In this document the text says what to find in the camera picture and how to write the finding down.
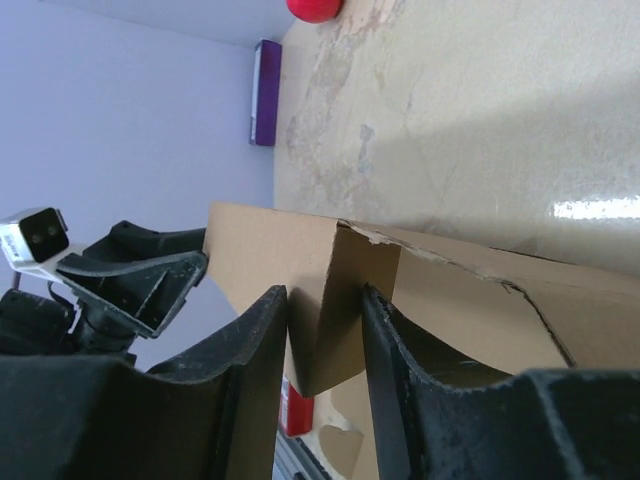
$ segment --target white wall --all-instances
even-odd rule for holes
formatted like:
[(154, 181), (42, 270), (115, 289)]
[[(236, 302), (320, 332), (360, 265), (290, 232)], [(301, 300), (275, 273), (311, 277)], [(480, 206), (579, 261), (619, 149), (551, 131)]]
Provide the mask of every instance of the white wall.
[(286, 0), (45, 0), (173, 32), (253, 47), (294, 21)]
[[(2, 0), (0, 69), (0, 217), (59, 207), (92, 243), (122, 219), (186, 229), (206, 224), (212, 200), (272, 204), (272, 152), (247, 142), (250, 49)], [(1, 259), (0, 293), (10, 278)], [(137, 346), (140, 365), (233, 317), (204, 282), (163, 338)]]

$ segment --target red ball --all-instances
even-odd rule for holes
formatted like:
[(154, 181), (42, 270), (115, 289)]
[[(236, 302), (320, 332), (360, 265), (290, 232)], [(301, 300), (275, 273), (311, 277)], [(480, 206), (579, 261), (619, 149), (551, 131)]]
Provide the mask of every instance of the red ball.
[(342, 0), (287, 0), (287, 6), (300, 20), (322, 23), (338, 15)]

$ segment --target floor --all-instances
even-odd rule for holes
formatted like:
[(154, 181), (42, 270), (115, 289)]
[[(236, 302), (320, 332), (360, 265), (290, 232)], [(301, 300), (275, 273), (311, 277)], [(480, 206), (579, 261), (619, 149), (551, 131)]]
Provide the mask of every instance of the floor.
[(277, 208), (640, 275), (637, 2), (347, 0), (283, 43)]

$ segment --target camera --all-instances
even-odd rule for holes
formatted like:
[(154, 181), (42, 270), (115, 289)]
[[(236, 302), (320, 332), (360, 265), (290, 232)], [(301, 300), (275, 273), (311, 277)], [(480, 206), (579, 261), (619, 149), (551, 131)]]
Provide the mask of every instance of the camera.
[(61, 282), (55, 273), (57, 262), (77, 251), (55, 208), (25, 210), (0, 221), (0, 245), (13, 270), (53, 282)]

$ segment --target cardboard box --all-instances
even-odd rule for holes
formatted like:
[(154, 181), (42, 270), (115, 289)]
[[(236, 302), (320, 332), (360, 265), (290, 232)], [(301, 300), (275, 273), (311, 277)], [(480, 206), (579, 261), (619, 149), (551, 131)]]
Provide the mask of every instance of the cardboard box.
[(208, 273), (233, 307), (284, 284), (285, 373), (305, 395), (364, 369), (361, 287), (371, 283), (459, 352), (532, 367), (638, 368), (640, 280), (398, 229), (214, 204)]

